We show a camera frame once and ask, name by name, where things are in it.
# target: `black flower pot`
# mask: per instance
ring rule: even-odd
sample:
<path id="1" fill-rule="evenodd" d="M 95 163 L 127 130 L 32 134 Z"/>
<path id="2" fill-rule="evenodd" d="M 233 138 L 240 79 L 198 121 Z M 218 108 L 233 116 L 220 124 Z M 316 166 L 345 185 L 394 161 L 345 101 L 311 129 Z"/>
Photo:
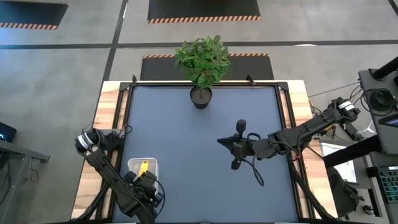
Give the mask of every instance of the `black flower pot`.
<path id="1" fill-rule="evenodd" d="M 190 92 L 192 103 L 198 109 L 205 109 L 209 105 L 213 93 L 210 89 L 200 89 L 193 87 Z"/>

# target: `yellow object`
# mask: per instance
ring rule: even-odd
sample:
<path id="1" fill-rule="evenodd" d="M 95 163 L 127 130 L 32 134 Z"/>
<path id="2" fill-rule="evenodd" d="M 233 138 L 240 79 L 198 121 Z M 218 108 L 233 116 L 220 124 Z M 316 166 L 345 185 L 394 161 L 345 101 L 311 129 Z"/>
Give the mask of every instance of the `yellow object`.
<path id="1" fill-rule="evenodd" d="M 144 172 L 148 170 L 148 163 L 149 161 L 144 161 L 139 168 L 138 176 L 140 177 Z"/>

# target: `dark blue table surface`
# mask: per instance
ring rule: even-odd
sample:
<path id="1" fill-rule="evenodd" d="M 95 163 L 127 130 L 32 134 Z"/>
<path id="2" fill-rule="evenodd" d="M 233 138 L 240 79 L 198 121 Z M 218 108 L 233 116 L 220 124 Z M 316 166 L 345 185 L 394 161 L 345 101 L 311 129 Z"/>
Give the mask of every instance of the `dark blue table surface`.
<path id="1" fill-rule="evenodd" d="M 295 222 L 295 202 L 286 157 L 257 161 L 261 187 L 251 167 L 231 170 L 232 155 L 216 142 L 233 135 L 245 119 L 248 132 L 266 138 L 281 129 L 273 87 L 212 88 L 204 110 L 194 107 L 187 87 L 137 86 L 134 90 L 121 175 L 131 158 L 154 157 L 166 204 L 157 223 Z M 136 222 L 116 206 L 113 222 Z"/>

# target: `potted plant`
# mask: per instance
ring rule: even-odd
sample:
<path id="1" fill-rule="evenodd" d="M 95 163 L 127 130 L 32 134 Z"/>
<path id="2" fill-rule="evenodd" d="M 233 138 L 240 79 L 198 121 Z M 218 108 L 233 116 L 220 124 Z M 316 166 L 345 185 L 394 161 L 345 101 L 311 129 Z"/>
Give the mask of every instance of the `potted plant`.
<path id="1" fill-rule="evenodd" d="M 179 65 L 187 78 L 195 84 L 190 92 L 192 103 L 198 109 L 209 104 L 213 93 L 210 88 L 219 83 L 231 65 L 228 60 L 228 48 L 223 46 L 220 35 L 214 39 L 199 38 L 192 45 L 186 41 L 176 49 L 176 65 Z"/>

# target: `wooden table frame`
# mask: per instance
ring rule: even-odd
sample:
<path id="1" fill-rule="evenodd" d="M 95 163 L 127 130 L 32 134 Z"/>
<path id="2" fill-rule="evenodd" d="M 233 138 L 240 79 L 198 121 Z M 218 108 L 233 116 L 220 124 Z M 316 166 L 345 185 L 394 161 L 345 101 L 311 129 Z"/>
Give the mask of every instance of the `wooden table frame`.
<path id="1" fill-rule="evenodd" d="M 167 83 L 181 83 L 190 84 L 190 81 L 135 81 L 137 84 L 156 85 Z M 129 111 L 130 97 L 132 96 L 131 81 L 108 81 L 103 83 L 101 89 L 99 102 L 95 114 L 94 128 L 97 129 L 118 129 L 126 124 L 126 113 Z M 247 83 L 249 81 L 222 81 L 222 83 Z M 258 84 L 277 85 L 279 87 L 280 98 L 278 102 L 282 105 L 283 120 L 286 128 L 295 127 L 312 118 L 310 106 L 308 103 L 307 92 L 305 90 L 304 82 L 302 80 L 289 81 L 255 81 Z M 321 154 L 318 141 L 312 141 L 311 147 Z M 118 169 L 120 162 L 116 160 L 117 155 L 109 155 L 111 162 L 116 165 Z M 312 151 L 304 150 L 302 153 L 302 162 L 295 163 L 296 169 L 300 175 L 307 180 L 310 190 L 316 196 L 318 201 L 325 207 L 325 209 L 336 217 L 336 208 L 331 194 L 328 177 L 323 161 L 317 157 Z M 87 162 L 83 164 L 80 183 L 76 194 L 75 204 L 72 211 L 71 218 L 77 218 L 81 215 L 87 206 L 94 199 L 95 195 L 100 191 L 102 178 Z M 293 191 L 298 193 L 299 201 L 296 204 L 298 216 L 303 218 L 319 218 L 319 215 L 308 204 L 301 188 L 293 182 Z M 113 208 L 109 207 L 114 204 L 114 197 L 111 196 L 111 191 L 108 190 L 104 198 L 103 207 L 100 207 L 102 212 L 96 212 L 92 218 L 105 218 L 108 222 L 109 214 L 113 214 Z"/>

